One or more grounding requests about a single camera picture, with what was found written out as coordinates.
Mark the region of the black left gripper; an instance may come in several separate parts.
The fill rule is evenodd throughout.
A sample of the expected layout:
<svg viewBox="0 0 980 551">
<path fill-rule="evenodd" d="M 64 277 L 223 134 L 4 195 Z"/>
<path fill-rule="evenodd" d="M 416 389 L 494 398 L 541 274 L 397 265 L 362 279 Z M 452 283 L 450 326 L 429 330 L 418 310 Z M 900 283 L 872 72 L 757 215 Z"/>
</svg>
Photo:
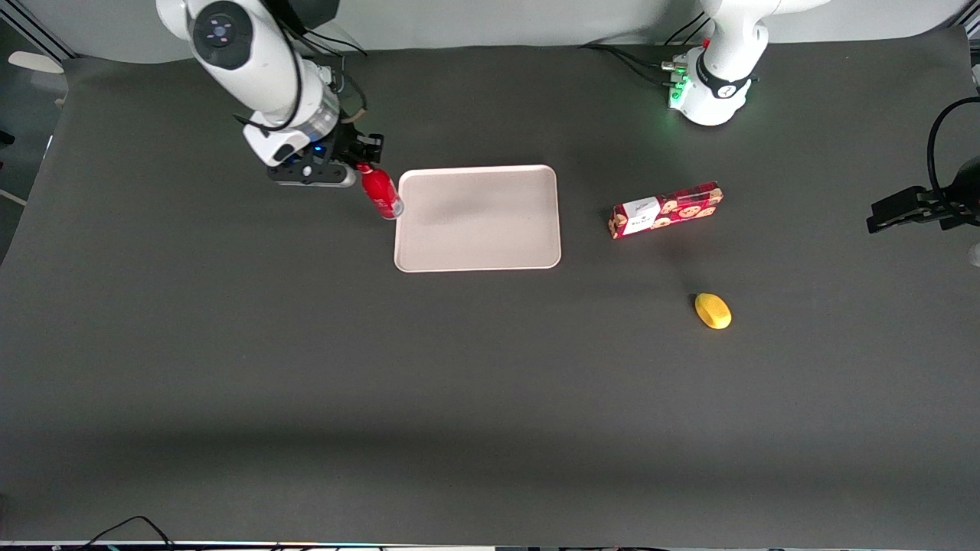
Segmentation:
<svg viewBox="0 0 980 551">
<path fill-rule="evenodd" d="M 908 223 L 939 222 L 941 230 L 979 226 L 979 157 L 965 162 L 951 184 L 941 186 L 934 157 L 926 160 L 929 190 L 910 186 L 871 206 L 869 234 Z"/>
</svg>

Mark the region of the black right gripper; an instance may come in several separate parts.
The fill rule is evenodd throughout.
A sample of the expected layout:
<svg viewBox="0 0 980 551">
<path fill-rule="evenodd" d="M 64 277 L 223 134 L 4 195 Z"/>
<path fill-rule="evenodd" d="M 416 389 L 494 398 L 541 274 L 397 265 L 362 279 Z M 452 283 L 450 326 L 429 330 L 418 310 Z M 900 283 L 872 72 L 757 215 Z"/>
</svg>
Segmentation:
<svg viewBox="0 0 980 551">
<path fill-rule="evenodd" d="M 356 126 L 336 126 L 329 135 L 312 141 L 305 147 L 305 166 L 319 166 L 339 161 L 353 168 L 379 163 L 383 151 L 384 135 L 363 135 Z"/>
</svg>

